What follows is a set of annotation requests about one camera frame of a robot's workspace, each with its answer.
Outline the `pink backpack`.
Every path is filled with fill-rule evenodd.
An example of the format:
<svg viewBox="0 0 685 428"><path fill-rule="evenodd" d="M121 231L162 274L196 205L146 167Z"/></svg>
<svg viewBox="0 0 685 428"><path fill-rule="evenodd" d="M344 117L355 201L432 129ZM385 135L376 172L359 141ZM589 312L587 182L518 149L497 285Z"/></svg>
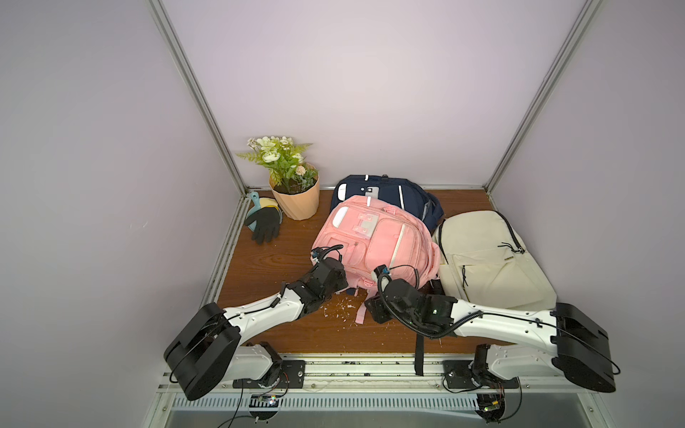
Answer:
<svg viewBox="0 0 685 428"><path fill-rule="evenodd" d="M330 213L312 248L341 245L333 256L342 257L347 284L355 291L376 296L374 269L385 265L393 278L420 288L438 278L440 250L426 225L390 203L356 195Z"/></svg>

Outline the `cream canvas backpack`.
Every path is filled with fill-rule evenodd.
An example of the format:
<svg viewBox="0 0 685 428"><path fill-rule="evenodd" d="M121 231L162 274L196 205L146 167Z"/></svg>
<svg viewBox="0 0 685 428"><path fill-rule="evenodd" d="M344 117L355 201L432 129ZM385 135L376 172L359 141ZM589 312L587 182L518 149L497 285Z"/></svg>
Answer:
<svg viewBox="0 0 685 428"><path fill-rule="evenodd" d="M558 296L522 237L495 210L446 219L433 234L445 294L503 310L551 310ZM494 341L502 351L506 342Z"/></svg>

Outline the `navy blue backpack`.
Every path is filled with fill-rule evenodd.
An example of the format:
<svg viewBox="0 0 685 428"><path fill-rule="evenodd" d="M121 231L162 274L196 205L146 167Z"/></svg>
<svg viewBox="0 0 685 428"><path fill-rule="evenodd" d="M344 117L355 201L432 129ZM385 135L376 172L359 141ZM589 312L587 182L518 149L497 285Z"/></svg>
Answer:
<svg viewBox="0 0 685 428"><path fill-rule="evenodd" d="M342 179L332 195L330 210L353 196L368 196L395 205L420 219L433 233L444 216L438 198L406 178L387 175L350 175Z"/></svg>

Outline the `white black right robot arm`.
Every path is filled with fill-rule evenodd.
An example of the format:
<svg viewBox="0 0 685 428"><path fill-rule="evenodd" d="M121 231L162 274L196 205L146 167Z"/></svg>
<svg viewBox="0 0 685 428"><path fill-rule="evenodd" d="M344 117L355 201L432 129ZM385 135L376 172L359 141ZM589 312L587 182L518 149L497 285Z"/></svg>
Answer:
<svg viewBox="0 0 685 428"><path fill-rule="evenodd" d="M457 298L423 294L385 265L374 270L376 295L367 310L378 324L395 319L426 339L481 337L506 342L476 353L473 369L509 380L519 376L565 376L594 392L615 392L621 373L611 358L608 332L576 306L551 310L503 310Z"/></svg>

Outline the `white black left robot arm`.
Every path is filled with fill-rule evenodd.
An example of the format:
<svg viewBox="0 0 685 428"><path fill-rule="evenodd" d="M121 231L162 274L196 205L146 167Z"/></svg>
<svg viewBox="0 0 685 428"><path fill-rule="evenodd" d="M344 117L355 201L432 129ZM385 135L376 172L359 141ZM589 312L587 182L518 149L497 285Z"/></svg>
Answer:
<svg viewBox="0 0 685 428"><path fill-rule="evenodd" d="M273 388L283 383L283 360L267 342L249 340L302 319L348 287L342 244L311 251L313 267L279 292L238 307L202 306L163 353L169 381L196 401L224 382Z"/></svg>

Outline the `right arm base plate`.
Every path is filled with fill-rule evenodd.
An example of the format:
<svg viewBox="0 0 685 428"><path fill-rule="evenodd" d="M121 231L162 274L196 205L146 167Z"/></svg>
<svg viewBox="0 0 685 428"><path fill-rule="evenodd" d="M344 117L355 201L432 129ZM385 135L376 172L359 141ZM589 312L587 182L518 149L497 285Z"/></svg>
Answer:
<svg viewBox="0 0 685 428"><path fill-rule="evenodd" d="M444 381L447 388L456 390L467 390L480 388L496 389L517 389L519 381L517 379L503 380L492 374L485 364L476 363L474 360L444 360L442 362Z"/></svg>

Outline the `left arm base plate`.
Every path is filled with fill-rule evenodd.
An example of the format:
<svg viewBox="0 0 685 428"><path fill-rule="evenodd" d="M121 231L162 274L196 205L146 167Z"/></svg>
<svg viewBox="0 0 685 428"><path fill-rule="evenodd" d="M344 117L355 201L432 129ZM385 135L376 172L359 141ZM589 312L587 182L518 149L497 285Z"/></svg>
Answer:
<svg viewBox="0 0 685 428"><path fill-rule="evenodd" d="M267 374L258 380L238 379L232 382L234 389L245 388L267 392L267 390L300 390L304 386L306 362L304 360L284 360L269 369Z"/></svg>

